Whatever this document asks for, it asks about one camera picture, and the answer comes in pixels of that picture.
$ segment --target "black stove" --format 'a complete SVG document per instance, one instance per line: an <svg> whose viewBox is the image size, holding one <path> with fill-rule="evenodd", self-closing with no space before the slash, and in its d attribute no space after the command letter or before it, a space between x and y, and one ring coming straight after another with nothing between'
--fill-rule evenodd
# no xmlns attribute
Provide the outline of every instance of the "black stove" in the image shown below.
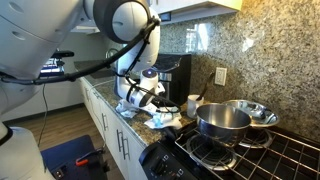
<svg viewBox="0 0 320 180"><path fill-rule="evenodd" d="M139 160L148 179L320 180L320 145L277 127L250 128L239 145L225 148L192 123Z"/></svg>

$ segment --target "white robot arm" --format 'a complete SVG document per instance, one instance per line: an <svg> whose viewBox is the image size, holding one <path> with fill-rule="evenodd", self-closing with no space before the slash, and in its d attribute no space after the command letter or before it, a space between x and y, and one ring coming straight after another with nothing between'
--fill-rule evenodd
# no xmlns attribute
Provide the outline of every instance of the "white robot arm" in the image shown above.
<svg viewBox="0 0 320 180"><path fill-rule="evenodd" d="M136 45L129 43L136 40L135 36L141 34L141 29L147 27L151 15L156 16L150 14L145 0L1 1L0 115L33 97L39 90L37 84L68 79L30 80L38 78L43 64L70 30L83 21L94 20L103 34L116 42L128 43L124 49L132 48L119 59L118 74L130 69L136 58L139 62L134 70L151 67L158 54L159 27L148 34L148 39L141 40ZM120 51L115 57L119 58L124 52ZM86 73L102 67L91 68ZM145 73L142 77L147 78L142 78L139 88L130 88L134 81L119 77L117 94L121 97L129 96L130 102L136 106L149 103L152 96L146 95L141 88L152 90L156 86L157 77L149 76L148 71L142 74ZM87 74L75 73L69 79ZM41 154L30 131L8 128L1 121L0 162L0 179L52 179L50 173L45 171Z"/></svg>

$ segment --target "wooden floor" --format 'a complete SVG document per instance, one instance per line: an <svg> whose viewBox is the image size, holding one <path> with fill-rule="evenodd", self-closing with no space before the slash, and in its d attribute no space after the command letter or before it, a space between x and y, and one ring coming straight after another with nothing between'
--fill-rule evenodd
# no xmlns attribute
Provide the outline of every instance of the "wooden floor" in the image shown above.
<svg viewBox="0 0 320 180"><path fill-rule="evenodd" d="M33 132L38 142L43 123L43 117L38 117L18 123L10 123L9 126L29 129ZM44 150L86 134L90 135L95 148L104 145L103 139L84 105L59 110L58 112L49 112L39 148L40 150ZM103 158L108 162L110 167L110 171L107 172L108 179L124 179L107 148Z"/></svg>

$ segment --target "granite countertop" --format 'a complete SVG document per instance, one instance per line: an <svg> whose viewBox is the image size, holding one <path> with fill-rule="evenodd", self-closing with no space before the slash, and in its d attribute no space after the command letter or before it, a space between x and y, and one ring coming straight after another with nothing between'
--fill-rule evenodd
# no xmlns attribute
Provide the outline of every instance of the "granite countertop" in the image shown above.
<svg viewBox="0 0 320 180"><path fill-rule="evenodd" d="M78 61L75 62L76 70L82 70L86 67L92 66L102 61ZM131 130L132 134L137 137L140 143L144 146L148 146L164 136L162 130L153 130L144 124L145 121L152 118L148 113L140 110L133 118L126 118L119 114L115 108L118 105L120 97L116 96L113 91L114 77L94 79L90 75L85 76L85 79L100 93L101 97L106 101L107 105L113 110L113 112L119 117L121 123ZM194 119L187 117L186 105L181 107L182 112L180 122L182 126L191 123Z"/></svg>

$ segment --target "wall outlet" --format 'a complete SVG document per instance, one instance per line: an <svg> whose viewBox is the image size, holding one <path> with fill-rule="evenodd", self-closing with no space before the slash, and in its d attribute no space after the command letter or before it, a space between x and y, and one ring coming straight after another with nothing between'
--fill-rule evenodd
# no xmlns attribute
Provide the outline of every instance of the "wall outlet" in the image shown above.
<svg viewBox="0 0 320 180"><path fill-rule="evenodd" d="M218 84L218 85L221 85L221 86L225 86L226 77L227 77L227 68L217 67L216 68L216 76L215 76L215 79L214 79L214 83Z"/></svg>

